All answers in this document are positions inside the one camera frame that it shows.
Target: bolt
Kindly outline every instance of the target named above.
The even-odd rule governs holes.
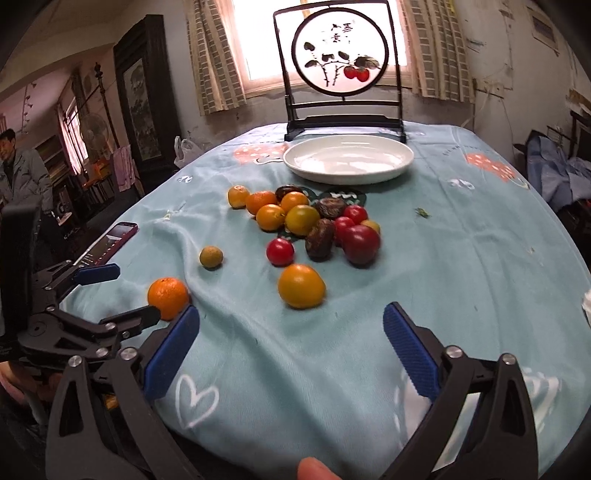
[[[449,358],[460,358],[464,354],[462,349],[455,345],[447,347],[445,353]]]
[[[515,365],[517,362],[515,355],[512,355],[511,353],[504,353],[501,358],[507,365]]]
[[[121,352],[119,353],[119,356],[123,359],[123,360],[133,360],[136,356],[138,355],[138,351],[133,348],[133,347],[127,347],[124,348],[123,350],[121,350]]]
[[[82,363],[82,357],[80,355],[71,356],[68,360],[68,365],[71,367],[77,367]]]

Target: red tomato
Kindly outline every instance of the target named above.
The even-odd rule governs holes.
[[[276,267],[285,267],[294,261],[296,251],[289,240],[275,238],[267,245],[267,258]]]
[[[349,217],[338,217],[335,221],[335,245],[340,246],[341,235],[347,228],[354,226],[355,222]]]
[[[349,217],[354,221],[355,225],[359,225],[361,222],[369,218],[367,210],[359,205],[349,205],[343,212],[343,216]]]
[[[364,68],[357,70],[357,79],[360,82],[367,82],[369,80],[369,70]]]
[[[378,253],[379,234],[366,225],[355,225],[343,232],[341,239],[347,260],[360,267],[370,263]]]
[[[343,69],[343,73],[348,79],[354,79],[357,76],[357,69],[349,65]]]

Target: plate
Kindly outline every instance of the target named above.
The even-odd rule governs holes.
[[[406,145],[375,135],[330,135],[289,148],[283,162],[296,175],[329,185],[369,185],[402,175],[414,160]]]

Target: blue gripper pad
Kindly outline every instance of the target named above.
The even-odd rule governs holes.
[[[384,310],[384,333],[408,372],[418,394],[435,401],[441,390],[437,364],[413,328],[392,304]]]
[[[119,278],[121,270],[119,265],[110,263],[98,267],[82,267],[75,274],[74,280],[78,285],[92,285]]]
[[[149,403],[166,395],[198,333],[199,312],[189,305],[145,368],[144,397]]]

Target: gray jacket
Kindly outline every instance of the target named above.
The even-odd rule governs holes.
[[[17,148],[14,158],[12,188],[4,173],[4,162],[0,161],[0,194],[6,203],[22,203],[24,200],[41,200],[43,212],[53,208],[51,178],[37,150]]]

